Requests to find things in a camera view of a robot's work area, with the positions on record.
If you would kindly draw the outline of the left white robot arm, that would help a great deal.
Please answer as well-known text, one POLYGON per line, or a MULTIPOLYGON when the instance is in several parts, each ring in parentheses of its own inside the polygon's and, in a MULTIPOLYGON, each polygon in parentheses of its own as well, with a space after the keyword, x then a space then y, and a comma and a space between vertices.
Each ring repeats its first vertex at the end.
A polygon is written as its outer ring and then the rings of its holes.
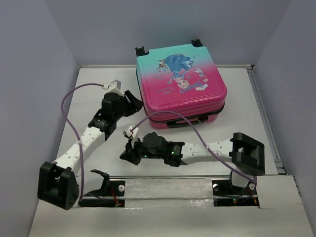
POLYGON ((76 175, 84 172, 85 161, 108 140, 122 117, 139 112, 143 105, 129 90, 124 94, 107 92, 84 133, 77 136, 77 142, 55 161, 46 161, 40 167, 38 199, 64 210, 71 209, 83 198, 84 181, 78 182, 76 175))

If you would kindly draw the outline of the pink and teal suitcase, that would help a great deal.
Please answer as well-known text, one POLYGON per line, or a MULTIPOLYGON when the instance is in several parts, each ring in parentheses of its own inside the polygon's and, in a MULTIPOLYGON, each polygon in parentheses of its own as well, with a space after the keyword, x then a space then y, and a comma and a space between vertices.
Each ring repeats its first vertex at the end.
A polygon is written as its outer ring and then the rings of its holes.
POLYGON ((227 87, 199 39, 189 44, 136 48, 136 76, 144 111, 154 129, 215 121, 227 87))

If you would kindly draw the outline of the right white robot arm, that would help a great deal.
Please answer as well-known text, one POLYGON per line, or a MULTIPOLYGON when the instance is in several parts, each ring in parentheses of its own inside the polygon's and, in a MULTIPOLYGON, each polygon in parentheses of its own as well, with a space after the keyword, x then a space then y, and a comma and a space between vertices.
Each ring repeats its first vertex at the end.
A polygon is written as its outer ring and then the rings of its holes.
POLYGON ((134 165, 144 158, 161 159, 171 167, 218 161, 231 171, 227 187, 234 194, 243 189, 255 191, 257 178, 265 175, 264 144, 240 132, 231 139, 209 144, 167 141, 152 132, 142 139, 130 137, 119 157, 134 165))

